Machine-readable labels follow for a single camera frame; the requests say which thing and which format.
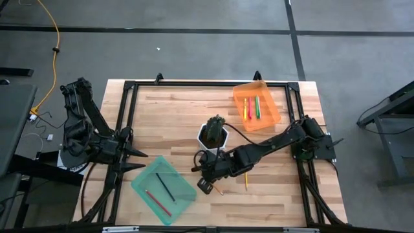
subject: orange tray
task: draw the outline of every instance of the orange tray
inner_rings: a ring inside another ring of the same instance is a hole
[[[257,119],[256,117],[256,96],[260,99],[260,119]],[[264,81],[255,81],[233,87],[233,97],[246,131],[250,132],[274,126],[280,121],[279,111]],[[247,114],[247,118],[245,120],[245,98],[247,99],[248,112],[249,97],[252,98],[252,119],[249,119]]]

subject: yellow pencil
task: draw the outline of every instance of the yellow pencil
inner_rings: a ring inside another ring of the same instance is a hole
[[[221,195],[224,195],[224,193],[220,189],[218,189],[218,187],[216,187],[213,184],[212,184],[212,186],[213,186],[214,189],[216,189],[217,192],[219,192]]]
[[[247,181],[247,172],[245,173],[245,183],[246,183],[246,191],[247,191],[247,186],[248,186],[248,181]]]
[[[247,99],[245,98],[245,120],[247,120]]]

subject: black table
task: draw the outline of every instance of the black table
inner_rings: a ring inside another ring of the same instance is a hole
[[[0,85],[0,177],[10,165],[36,90],[33,85]]]

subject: transparent green bin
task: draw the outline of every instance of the transparent green bin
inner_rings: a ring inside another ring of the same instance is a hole
[[[175,199],[172,200],[156,173]],[[165,225],[172,224],[195,201],[197,192],[163,157],[159,156],[132,182],[132,188]],[[151,194],[171,213],[171,217],[146,193]]]

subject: wooden tabletop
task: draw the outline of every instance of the wooden tabletop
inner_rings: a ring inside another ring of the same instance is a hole
[[[111,128],[115,128],[125,80],[108,80],[101,113]],[[133,121],[133,146],[149,158],[130,157],[129,162],[150,164],[157,156],[165,159],[196,189],[196,201],[173,225],[213,225],[250,227],[304,227],[305,216],[299,186],[298,169],[290,154],[283,148],[263,157],[248,172],[248,190],[244,176],[221,179],[215,190],[205,195],[197,187],[200,173],[192,173],[193,155],[199,150],[196,140],[201,124],[216,114],[246,134],[261,142],[281,133],[289,124],[285,91],[271,87],[271,95],[281,115],[281,122],[274,127],[247,133],[233,102],[231,87],[139,87]],[[305,114],[325,124],[315,82],[300,82],[300,93]],[[131,91],[125,109],[124,125],[129,111]],[[227,149],[247,142],[233,129],[227,128]],[[326,161],[315,161],[316,175],[322,197],[334,213],[347,221],[336,172]],[[87,181],[85,209],[92,207],[102,192],[106,165],[97,165]],[[131,181],[145,168],[124,175],[116,219],[117,225],[162,225],[158,217],[131,188]],[[107,215],[112,196],[109,198]],[[80,219],[80,197],[74,221]],[[316,219],[314,200],[310,198],[312,216]]]

